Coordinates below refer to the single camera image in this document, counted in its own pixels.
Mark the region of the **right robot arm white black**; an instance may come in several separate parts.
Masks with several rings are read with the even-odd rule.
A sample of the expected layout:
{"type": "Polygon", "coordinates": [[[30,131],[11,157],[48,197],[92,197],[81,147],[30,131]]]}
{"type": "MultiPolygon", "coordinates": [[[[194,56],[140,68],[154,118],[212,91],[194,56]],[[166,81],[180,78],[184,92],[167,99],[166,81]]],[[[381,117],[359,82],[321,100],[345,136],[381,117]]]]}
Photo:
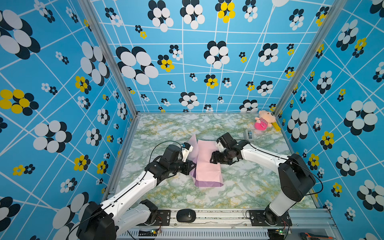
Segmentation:
{"type": "Polygon", "coordinates": [[[229,133],[220,136],[216,143],[218,150],[212,153],[212,164],[230,166],[246,160],[275,172],[280,178],[281,191],[264,211],[268,225],[277,225],[282,216],[308,195],[316,183],[316,176],[297,154],[287,156],[272,153],[248,140],[235,140],[229,133]]]}

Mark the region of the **purple wrapping paper sheet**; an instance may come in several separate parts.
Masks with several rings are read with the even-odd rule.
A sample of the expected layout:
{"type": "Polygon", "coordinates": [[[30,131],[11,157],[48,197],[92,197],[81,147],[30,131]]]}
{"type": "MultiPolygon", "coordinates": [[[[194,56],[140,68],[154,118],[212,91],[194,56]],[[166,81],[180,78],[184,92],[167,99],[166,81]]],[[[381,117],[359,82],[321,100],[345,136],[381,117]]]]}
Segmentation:
{"type": "Polygon", "coordinates": [[[192,135],[188,143],[193,147],[188,159],[196,164],[196,168],[190,172],[196,187],[219,188],[224,185],[219,164],[210,163],[212,153],[218,151],[215,141],[197,140],[192,135]]]}

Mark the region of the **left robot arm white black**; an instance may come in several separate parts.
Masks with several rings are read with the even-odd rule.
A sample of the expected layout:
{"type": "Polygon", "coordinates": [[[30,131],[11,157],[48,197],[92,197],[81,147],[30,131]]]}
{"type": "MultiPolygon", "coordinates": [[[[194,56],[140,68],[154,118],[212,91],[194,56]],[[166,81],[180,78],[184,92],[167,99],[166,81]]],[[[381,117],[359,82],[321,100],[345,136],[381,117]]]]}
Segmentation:
{"type": "Polygon", "coordinates": [[[80,240],[115,240],[140,224],[152,224],[157,206],[149,200],[136,203],[162,181],[178,173],[188,175],[195,163],[188,159],[194,147],[189,143],[169,145],[161,156],[150,161],[144,171],[127,187],[100,204],[90,202],[74,229],[80,240]]]}

